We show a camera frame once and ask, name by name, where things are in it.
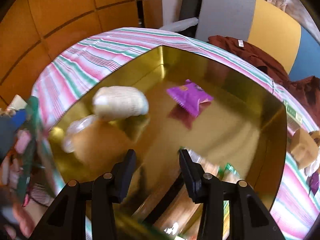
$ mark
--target blue object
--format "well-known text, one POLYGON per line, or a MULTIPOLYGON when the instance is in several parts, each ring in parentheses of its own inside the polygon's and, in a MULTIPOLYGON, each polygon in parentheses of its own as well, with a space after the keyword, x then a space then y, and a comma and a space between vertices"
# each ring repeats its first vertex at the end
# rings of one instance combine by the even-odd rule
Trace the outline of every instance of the blue object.
POLYGON ((27 111, 25 109, 16 111, 16 114, 10 118, 15 130, 20 128, 20 126, 26 121, 26 119, 27 111))
POLYGON ((15 131, 9 116, 0 117, 0 164, 14 144, 15 131))
POLYGON ((309 76, 320 78, 320 45, 311 34, 301 26, 301 38, 296 60, 289 73, 291 81, 309 76))

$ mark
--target screw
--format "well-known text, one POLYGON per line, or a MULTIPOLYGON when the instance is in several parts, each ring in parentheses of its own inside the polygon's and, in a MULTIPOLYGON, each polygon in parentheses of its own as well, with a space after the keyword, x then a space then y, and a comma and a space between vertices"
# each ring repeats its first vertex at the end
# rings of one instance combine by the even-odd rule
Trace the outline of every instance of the screw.
POLYGON ((239 181, 239 186, 240 187, 246 187, 248 185, 248 183, 244 180, 239 181))
POLYGON ((105 179, 111 179, 111 178, 112 178, 112 173, 107 172, 107 173, 103 174, 103 177, 104 177, 105 179))
POLYGON ((74 187, 75 185, 77 185, 77 182, 75 180, 70 180, 68 182, 68 186, 70 186, 70 187, 74 187))
POLYGON ((212 174, 206 172, 205 174, 203 174, 203 177, 205 179, 212 179, 212 174))

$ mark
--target gray chair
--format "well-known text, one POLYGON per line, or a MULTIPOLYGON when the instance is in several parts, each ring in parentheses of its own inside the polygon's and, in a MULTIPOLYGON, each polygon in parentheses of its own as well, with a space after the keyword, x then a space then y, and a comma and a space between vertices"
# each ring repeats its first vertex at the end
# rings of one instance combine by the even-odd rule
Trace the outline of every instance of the gray chair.
POLYGON ((161 30, 181 32, 196 26, 195 38, 208 41, 221 35, 247 41, 256 0, 202 0, 199 18, 181 20, 161 27, 161 30))

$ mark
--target chair armrest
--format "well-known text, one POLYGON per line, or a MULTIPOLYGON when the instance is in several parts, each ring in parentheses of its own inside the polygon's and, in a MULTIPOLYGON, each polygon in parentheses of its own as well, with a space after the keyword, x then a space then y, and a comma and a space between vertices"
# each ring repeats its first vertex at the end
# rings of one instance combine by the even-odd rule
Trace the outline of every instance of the chair armrest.
POLYGON ((177 21, 174 23, 169 23, 167 25, 162 26, 159 30, 170 31, 170 32, 181 32, 186 30, 191 26, 197 25, 199 22, 198 18, 189 18, 181 21, 177 21))

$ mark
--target orange wall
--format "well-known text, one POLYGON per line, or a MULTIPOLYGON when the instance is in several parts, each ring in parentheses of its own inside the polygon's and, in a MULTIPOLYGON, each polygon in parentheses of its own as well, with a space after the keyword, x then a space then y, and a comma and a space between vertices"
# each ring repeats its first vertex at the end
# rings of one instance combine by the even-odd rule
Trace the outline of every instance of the orange wall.
MULTIPOLYGON (((145 22, 160 27, 161 0, 148 1, 145 22)), ((124 26, 139 26, 136 0, 16 0, 0 23, 0 108, 15 94, 28 99, 41 71, 63 50, 124 26)))

